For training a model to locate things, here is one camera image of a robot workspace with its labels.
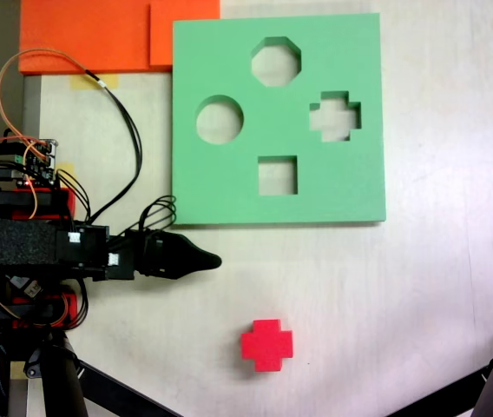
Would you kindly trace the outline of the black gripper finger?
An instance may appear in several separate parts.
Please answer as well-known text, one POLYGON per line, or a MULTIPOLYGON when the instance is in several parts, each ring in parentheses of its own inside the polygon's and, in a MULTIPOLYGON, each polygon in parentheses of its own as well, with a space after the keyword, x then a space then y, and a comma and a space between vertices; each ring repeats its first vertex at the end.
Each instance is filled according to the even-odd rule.
POLYGON ((169 262, 159 267, 159 276, 169 280, 178 280, 195 271, 195 266, 183 262, 169 262))
POLYGON ((218 255, 196 246, 184 235, 164 232, 159 240, 160 268, 164 272, 199 272, 222 264, 218 255))

